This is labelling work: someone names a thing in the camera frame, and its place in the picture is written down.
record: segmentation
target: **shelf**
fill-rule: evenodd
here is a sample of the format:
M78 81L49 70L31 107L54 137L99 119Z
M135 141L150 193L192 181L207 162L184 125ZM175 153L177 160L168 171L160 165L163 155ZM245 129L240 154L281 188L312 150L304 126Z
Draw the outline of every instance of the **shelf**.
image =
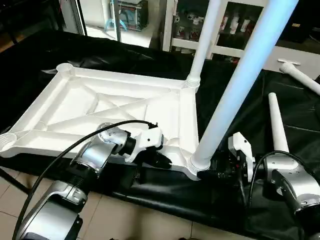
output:
M171 43L171 45L175 47L181 47L181 48L193 49L193 50L197 50L198 44L199 43L197 41L189 41L189 40L178 39L178 38L173 38ZM228 56L237 57L237 58L241 58L244 54L244 51L241 49L230 48L225 46L217 46L217 45L214 45L211 47L211 52L213 54L228 55Z
M228 2L265 7L269 0L228 0Z

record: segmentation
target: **white pipe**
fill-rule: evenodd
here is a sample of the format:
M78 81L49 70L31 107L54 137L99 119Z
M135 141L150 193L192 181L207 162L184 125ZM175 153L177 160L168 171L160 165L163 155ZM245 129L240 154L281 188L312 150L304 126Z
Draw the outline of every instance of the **white pipe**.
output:
M289 74L291 77L295 78L320 96L320 84L305 75L302 71L296 69L291 62L283 63L280 67L280 71L284 74Z
M272 139L274 150L289 152L286 133L282 123L277 95L274 92L268 94L270 118L272 127Z
M201 171L209 168L210 159L257 79L297 3L298 0L269 0L199 146L190 158L189 165L192 169Z
M199 39L198 48L195 52L191 71L186 78L185 85L190 88L200 86L200 74L204 65L209 46L211 45L215 21L219 12L221 0L210 0Z

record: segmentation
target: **black plastic sheet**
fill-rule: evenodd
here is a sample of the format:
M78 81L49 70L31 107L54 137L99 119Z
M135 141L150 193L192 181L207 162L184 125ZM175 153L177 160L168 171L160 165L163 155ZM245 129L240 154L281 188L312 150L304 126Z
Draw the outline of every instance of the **black plastic sheet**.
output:
M43 31L0 54L2 115L0 131L8 130L56 74L60 63L75 67L185 80L192 58L116 41L66 32ZM201 137L235 66L205 61L196 94ZM268 93L277 94L291 153L320 178L320 97L287 75L262 71L226 136L241 132L255 155L273 150ZM214 156L228 149L227 137ZM52 157L18 154L1 158L0 165L39 175ZM70 159L48 174L58 179ZM202 224L257 239L303 239L303 230L281 197L257 180L252 209L244 212L239 192L216 182L192 181L181 172L109 164L95 191L157 209Z

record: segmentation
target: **beige floor tile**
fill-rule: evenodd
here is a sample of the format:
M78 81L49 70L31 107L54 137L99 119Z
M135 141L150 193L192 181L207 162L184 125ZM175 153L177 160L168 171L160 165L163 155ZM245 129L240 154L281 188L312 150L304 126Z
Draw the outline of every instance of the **beige floor tile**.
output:
M37 177L21 172L16 179L30 188L36 181ZM33 198L28 207L28 211L37 203L43 193L51 185L51 183L52 181L49 179L42 180L37 191L33 195ZM26 198L27 195L24 192L20 191L13 185L10 185L10 187L0 198L0 212L18 217Z
M81 213L80 213L80 217L83 220L83 224L81 227L81 230L78 234L78 238L83 238L88 227L89 227L89 223L95 213L95 210L98 206L98 203L101 199L102 195L98 194L96 192L90 192L88 195L88 201L86 202L86 204L84 205L84 208L82 209Z
M5 170L8 174L10 174L12 177L16 178L19 174L18 171L6 168L6 167L0 167L1 169ZM2 177L0 177L0 198L5 193L5 191L9 188L10 183L4 180Z
M14 233L17 218L0 212L0 234L1 240L11 240Z
M21 40L23 40L25 38L25 36L23 36L21 34L19 34L17 36L17 34L16 34L15 38L18 42L20 42ZM11 41L11 39L7 33L0 35L0 53L3 52L4 50L10 48L13 45L14 45L14 43Z
M199 240L252 240L252 238L205 226L196 222L192 225L192 237Z
M103 196L84 240L178 240L190 237L191 225L179 217Z

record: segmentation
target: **white cylinder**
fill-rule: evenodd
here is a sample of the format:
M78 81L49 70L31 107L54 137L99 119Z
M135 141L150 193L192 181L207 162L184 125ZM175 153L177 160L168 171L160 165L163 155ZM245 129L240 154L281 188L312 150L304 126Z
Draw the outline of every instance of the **white cylinder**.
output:
M300 83L310 88L320 96L320 84L305 75L302 71L296 69L296 67L291 62L283 63L280 67L280 71L284 74L289 74L291 77L295 78Z
M70 63L61 63L55 68L64 78L70 78L75 75L75 68Z
M215 21L218 15L220 3L221 0L210 0L209 2L199 39L198 48L195 52L191 71L186 78L185 85L187 87L198 88L200 86L200 74L207 56L207 51L211 44L212 34L214 31Z
M286 133L282 123L277 95L274 92L268 94L270 118L272 127L272 139L274 150L289 152Z
M257 79L297 3L298 0L270 0L265 7L247 43L244 55L190 159L199 171L210 166L210 159Z

